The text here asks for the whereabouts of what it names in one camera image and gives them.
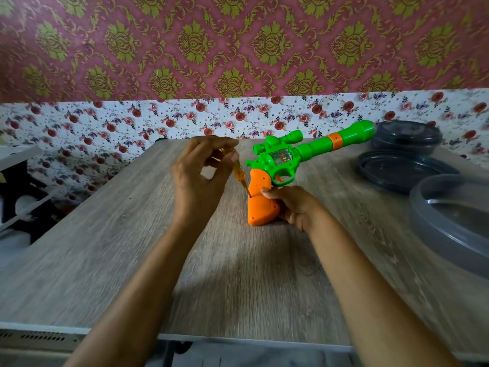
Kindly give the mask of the person's left hand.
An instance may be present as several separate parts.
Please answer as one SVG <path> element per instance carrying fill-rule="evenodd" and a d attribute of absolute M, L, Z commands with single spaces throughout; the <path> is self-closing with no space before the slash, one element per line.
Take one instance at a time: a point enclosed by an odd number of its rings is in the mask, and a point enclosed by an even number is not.
<path fill-rule="evenodd" d="M 217 209 L 223 192 L 211 186 L 215 168 L 211 153 L 224 147 L 235 148 L 239 140 L 205 135 L 186 142 L 180 156 L 171 166 L 174 184 L 175 220 L 191 228 L 203 230 Z"/>

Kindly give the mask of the person's right hand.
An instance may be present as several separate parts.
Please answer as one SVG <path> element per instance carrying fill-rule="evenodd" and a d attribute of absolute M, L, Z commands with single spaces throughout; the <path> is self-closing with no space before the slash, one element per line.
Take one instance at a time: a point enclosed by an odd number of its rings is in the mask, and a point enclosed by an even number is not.
<path fill-rule="evenodd" d="M 281 216 L 302 232 L 312 235 L 318 233 L 328 211 L 321 202 L 301 186 L 290 188 L 289 199 L 280 201 L 284 205 Z"/>

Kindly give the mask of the yellow screwdriver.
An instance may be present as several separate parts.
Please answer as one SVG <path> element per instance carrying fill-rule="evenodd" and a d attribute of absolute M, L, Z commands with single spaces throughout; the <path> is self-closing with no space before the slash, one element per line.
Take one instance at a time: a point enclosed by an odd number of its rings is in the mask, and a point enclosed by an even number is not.
<path fill-rule="evenodd" d="M 235 148 L 233 147 L 224 147 L 224 148 L 221 148 L 220 151 L 223 153 L 223 155 L 227 155 L 227 154 L 232 154 L 232 153 L 235 153 Z M 243 188 L 245 189 L 245 191 L 247 192 L 248 194 L 248 197 L 251 198 L 252 195 L 248 189 L 248 184 L 247 184 L 247 181 L 246 181 L 246 175 L 242 169 L 242 166 L 240 164 L 240 160 L 237 159 L 234 163 L 233 163 L 233 172 L 234 172 L 234 175 L 235 175 L 235 178 L 236 180 L 243 186 Z"/>

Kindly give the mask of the green and orange toy gun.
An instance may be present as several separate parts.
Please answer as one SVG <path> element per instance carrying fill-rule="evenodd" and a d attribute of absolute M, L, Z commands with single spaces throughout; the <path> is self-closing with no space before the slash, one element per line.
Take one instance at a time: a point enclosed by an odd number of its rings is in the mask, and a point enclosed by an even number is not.
<path fill-rule="evenodd" d="M 265 225 L 280 214 L 278 202 L 265 197 L 261 193 L 261 188 L 284 187 L 295 180 L 300 164 L 343 147 L 365 143 L 371 140 L 374 134 L 374 123 L 361 120 L 346 129 L 309 143 L 301 143 L 302 132 L 294 130 L 282 137 L 268 135 L 263 143 L 255 144 L 255 159 L 246 161 L 251 179 L 248 187 L 251 193 L 248 197 L 249 225 Z"/>

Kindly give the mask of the person's left forearm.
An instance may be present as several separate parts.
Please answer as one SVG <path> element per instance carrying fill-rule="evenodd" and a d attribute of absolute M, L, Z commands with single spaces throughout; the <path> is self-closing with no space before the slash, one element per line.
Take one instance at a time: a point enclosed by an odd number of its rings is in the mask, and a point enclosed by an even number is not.
<path fill-rule="evenodd" d="M 144 367 L 206 222 L 175 218 L 63 367 Z"/>

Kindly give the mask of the person's right forearm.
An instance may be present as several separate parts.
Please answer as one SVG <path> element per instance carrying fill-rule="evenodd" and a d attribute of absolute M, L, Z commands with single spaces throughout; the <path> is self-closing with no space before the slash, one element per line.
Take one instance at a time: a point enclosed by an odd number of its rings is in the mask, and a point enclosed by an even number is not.
<path fill-rule="evenodd" d="M 304 228 L 338 297 L 364 367 L 462 367 L 322 207 Z"/>

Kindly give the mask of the grey round lid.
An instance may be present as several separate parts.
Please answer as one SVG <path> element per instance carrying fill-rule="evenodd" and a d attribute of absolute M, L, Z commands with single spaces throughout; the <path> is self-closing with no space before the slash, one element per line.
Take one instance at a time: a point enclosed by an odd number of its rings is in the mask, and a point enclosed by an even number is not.
<path fill-rule="evenodd" d="M 460 171 L 429 155 L 400 150 L 373 150 L 357 158 L 358 172 L 367 181 L 385 190 L 408 195 L 422 180 Z"/>

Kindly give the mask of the small grey lidded container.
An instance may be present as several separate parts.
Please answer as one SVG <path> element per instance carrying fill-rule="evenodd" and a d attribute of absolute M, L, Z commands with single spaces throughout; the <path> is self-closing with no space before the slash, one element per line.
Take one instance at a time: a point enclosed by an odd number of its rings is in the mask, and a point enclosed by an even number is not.
<path fill-rule="evenodd" d="M 382 121 L 371 139 L 372 149 L 398 150 L 430 155 L 442 143 L 442 132 L 431 125 L 413 121 Z"/>

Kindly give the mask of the large grey round container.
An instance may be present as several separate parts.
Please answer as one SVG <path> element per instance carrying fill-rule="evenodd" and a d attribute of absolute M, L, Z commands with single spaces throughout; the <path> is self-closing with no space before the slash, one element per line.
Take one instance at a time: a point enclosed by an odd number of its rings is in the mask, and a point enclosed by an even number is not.
<path fill-rule="evenodd" d="M 410 192 L 410 225 L 431 251 L 489 279 L 489 178 L 441 174 Z"/>

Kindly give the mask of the white shelf rack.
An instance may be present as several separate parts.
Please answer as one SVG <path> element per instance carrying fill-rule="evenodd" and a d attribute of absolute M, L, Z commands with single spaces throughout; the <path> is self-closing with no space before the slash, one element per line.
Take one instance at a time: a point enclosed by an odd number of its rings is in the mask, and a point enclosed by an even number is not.
<path fill-rule="evenodd" d="M 42 153 L 38 145 L 0 145 L 0 232 L 28 220 L 60 189 L 35 179 L 28 171 L 28 162 Z"/>

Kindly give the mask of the black cabinet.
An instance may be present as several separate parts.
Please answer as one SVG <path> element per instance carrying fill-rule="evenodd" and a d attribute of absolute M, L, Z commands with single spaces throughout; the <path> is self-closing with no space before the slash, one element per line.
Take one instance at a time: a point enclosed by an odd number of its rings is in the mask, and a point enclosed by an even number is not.
<path fill-rule="evenodd" d="M 30 244 L 54 227 L 66 214 L 53 202 L 48 186 L 28 172 L 23 161 L 0 172 L 0 226 L 12 219 L 8 228 L 27 233 Z"/>

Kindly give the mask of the white vented appliance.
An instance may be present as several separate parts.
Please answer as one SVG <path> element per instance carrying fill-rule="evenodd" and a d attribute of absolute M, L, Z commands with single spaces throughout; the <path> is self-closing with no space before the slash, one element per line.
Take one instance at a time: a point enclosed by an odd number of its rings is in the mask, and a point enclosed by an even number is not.
<path fill-rule="evenodd" d="M 0 350 L 70 353 L 84 338 L 83 334 L 0 329 Z"/>

